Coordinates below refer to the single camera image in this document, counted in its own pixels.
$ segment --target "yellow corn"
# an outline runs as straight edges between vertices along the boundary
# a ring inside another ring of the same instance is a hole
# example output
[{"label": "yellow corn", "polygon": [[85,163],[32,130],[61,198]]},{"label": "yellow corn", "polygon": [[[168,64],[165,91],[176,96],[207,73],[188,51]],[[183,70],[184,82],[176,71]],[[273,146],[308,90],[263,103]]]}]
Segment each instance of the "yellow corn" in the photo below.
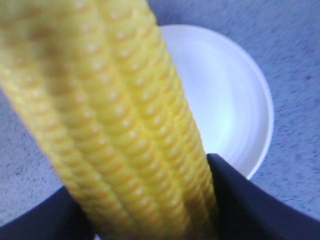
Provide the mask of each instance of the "yellow corn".
[{"label": "yellow corn", "polygon": [[210,237],[211,172],[147,1],[1,1],[0,84],[102,237]]}]

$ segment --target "white bowl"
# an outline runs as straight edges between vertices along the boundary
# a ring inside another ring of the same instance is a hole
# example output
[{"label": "white bowl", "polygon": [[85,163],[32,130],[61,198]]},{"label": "white bowl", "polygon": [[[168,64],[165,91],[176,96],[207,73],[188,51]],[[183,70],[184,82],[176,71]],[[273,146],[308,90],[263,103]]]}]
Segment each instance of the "white bowl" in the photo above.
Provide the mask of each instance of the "white bowl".
[{"label": "white bowl", "polygon": [[162,37],[207,153],[250,179],[271,143],[274,108],[267,81],[238,44],[205,28],[162,26]]}]

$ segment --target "black object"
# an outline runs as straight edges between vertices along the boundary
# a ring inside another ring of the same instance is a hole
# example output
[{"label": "black object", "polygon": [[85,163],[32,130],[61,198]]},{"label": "black object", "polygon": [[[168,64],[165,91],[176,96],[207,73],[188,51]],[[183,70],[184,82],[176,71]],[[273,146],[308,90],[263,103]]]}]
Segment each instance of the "black object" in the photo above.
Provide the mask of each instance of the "black object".
[{"label": "black object", "polygon": [[46,201],[0,228],[0,240],[93,240],[81,208],[62,187]]},{"label": "black object", "polygon": [[[320,222],[279,202],[217,154],[207,155],[219,208],[219,240],[320,240]],[[81,208],[62,187],[0,228],[0,240],[93,240]]]},{"label": "black object", "polygon": [[217,154],[207,155],[219,240],[320,240],[320,222],[276,200]]}]

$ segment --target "gray countertop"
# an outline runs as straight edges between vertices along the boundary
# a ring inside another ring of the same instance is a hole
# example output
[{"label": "gray countertop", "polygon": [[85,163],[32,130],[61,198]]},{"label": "gray countertop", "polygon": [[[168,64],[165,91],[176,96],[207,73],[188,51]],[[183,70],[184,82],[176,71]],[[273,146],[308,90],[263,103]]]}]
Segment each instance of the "gray countertop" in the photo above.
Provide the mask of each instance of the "gray countertop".
[{"label": "gray countertop", "polygon": [[[267,79],[275,123],[252,181],[320,220],[320,1],[150,0],[160,25],[212,29],[241,45]],[[61,183],[0,94],[0,225]]]}]

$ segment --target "corn on the cob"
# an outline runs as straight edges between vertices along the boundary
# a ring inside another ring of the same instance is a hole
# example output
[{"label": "corn on the cob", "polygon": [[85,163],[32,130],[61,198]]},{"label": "corn on the cob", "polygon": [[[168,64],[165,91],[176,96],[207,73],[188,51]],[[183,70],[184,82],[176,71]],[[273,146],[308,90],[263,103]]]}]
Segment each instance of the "corn on the cob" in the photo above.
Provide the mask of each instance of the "corn on the cob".
[{"label": "corn on the cob", "polygon": [[1,87],[97,232],[212,234],[212,176],[147,2],[0,6]]}]

